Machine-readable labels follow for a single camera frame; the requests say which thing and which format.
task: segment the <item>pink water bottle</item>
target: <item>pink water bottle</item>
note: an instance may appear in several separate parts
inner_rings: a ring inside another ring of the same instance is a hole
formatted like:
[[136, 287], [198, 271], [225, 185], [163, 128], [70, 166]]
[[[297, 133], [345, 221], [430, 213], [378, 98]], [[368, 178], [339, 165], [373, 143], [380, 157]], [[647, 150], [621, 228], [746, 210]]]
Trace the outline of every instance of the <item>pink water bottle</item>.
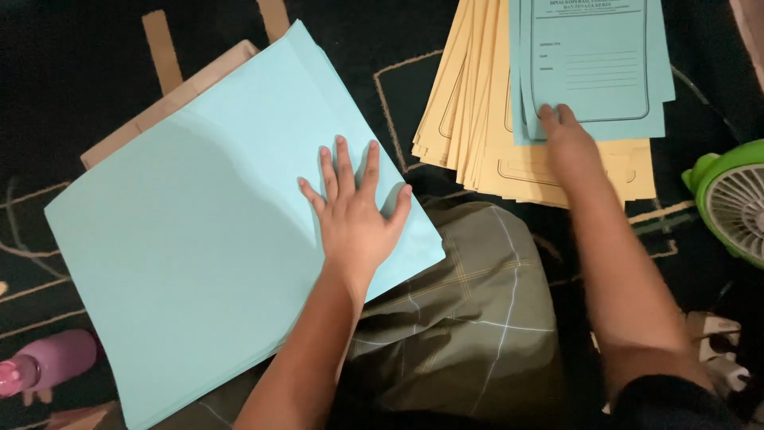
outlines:
[[88, 370], [96, 362], [96, 340], [87, 331], [62, 331], [21, 348], [0, 361], [0, 397], [40, 391]]

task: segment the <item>stack of folders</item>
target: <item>stack of folders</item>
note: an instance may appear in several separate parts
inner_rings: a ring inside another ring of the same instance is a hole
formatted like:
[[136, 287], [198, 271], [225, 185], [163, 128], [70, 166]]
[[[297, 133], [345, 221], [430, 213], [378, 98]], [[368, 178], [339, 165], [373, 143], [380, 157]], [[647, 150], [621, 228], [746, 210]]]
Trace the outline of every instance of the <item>stack of folders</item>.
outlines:
[[[324, 258], [297, 178], [320, 189], [319, 146], [337, 134], [358, 169], [374, 134], [297, 21], [45, 208], [130, 430], [150, 428], [283, 343]], [[383, 152], [383, 213], [401, 186]], [[366, 299], [444, 258], [414, 200]]]
[[461, 0], [412, 153], [468, 190], [567, 207], [537, 116], [566, 103], [620, 199], [654, 198], [649, 138], [674, 98], [660, 0]]

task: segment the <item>portable fan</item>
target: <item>portable fan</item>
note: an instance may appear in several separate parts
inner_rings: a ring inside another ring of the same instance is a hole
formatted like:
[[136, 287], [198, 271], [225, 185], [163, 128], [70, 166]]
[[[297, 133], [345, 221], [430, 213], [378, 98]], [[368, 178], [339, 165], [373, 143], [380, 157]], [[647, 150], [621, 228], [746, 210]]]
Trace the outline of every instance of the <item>portable fan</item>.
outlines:
[[681, 179], [730, 253], [764, 269], [764, 139], [706, 154]]

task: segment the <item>black sleeve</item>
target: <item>black sleeve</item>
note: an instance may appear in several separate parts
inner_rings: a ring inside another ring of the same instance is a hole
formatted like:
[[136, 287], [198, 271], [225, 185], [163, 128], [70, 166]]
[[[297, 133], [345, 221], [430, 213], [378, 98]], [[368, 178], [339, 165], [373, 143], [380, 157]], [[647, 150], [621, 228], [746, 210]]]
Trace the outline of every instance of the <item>black sleeve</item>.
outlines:
[[615, 428], [738, 429], [743, 425], [708, 390], [677, 376], [642, 376], [618, 396]]

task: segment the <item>blue paper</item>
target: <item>blue paper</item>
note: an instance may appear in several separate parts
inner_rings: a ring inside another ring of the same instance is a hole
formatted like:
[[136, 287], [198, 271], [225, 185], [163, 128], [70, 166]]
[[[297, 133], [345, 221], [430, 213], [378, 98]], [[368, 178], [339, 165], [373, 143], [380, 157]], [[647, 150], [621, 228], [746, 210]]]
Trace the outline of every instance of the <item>blue paper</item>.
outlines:
[[[322, 189], [319, 146], [337, 134], [359, 168], [374, 134], [298, 21], [46, 208], [130, 430], [165, 419], [283, 342], [323, 261], [297, 177]], [[383, 213], [402, 184], [383, 152]], [[443, 258], [414, 200], [367, 300]]]
[[665, 134], [662, 102], [675, 96], [659, 0], [510, 5], [522, 98], [513, 105], [528, 132], [516, 145], [545, 139], [543, 103], [570, 105], [598, 141]]

